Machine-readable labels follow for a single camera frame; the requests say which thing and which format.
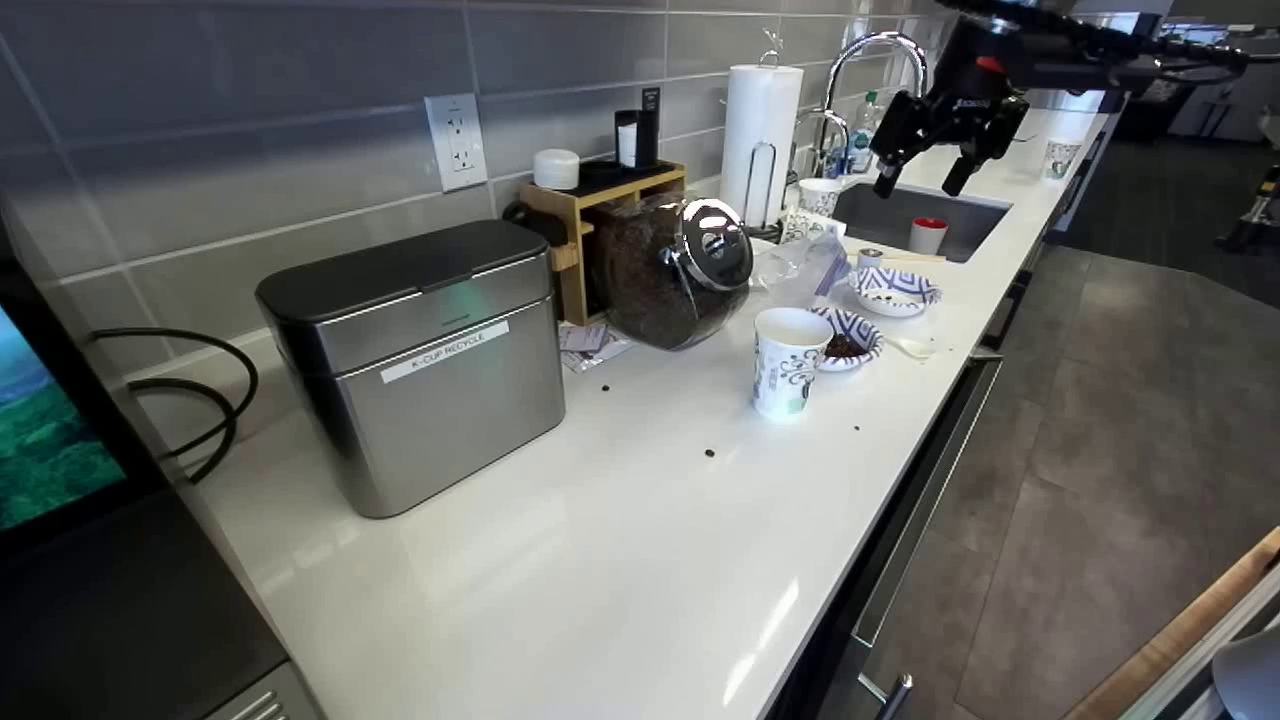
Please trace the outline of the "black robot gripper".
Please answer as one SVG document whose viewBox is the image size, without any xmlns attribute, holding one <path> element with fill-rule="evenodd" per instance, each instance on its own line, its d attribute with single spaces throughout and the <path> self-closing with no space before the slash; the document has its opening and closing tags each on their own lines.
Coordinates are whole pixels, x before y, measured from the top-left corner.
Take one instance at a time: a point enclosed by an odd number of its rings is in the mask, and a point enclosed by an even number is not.
<svg viewBox="0 0 1280 720">
<path fill-rule="evenodd" d="M 1015 93 L 1005 62 L 980 51 L 971 62 L 943 66 L 935 86 L 922 97 L 909 97 L 893 113 L 893 128 L 877 132 L 877 193 L 889 198 L 917 152 L 931 145 L 961 145 L 961 156 L 941 185 L 946 198 L 961 198 L 980 166 L 1011 145 L 1022 118 L 1029 99 Z"/>
</svg>

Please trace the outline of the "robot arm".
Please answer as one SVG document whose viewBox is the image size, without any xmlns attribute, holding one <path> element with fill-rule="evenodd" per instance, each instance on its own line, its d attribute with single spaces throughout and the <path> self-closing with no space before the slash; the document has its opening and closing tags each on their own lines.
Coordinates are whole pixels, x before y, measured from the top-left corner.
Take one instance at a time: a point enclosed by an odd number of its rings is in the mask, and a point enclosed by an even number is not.
<svg viewBox="0 0 1280 720">
<path fill-rule="evenodd" d="M 988 161 L 1001 161 L 1029 118 L 1033 89 L 1130 93 L 1146 79 L 1233 79 L 1251 58 L 1233 45 L 1114 34 L 1011 0 L 941 0 L 957 10 L 943 51 L 922 93 L 896 93 L 873 152 L 877 193 L 893 198 L 899 171 L 935 145 L 961 156 L 943 175 L 957 198 Z"/>
</svg>

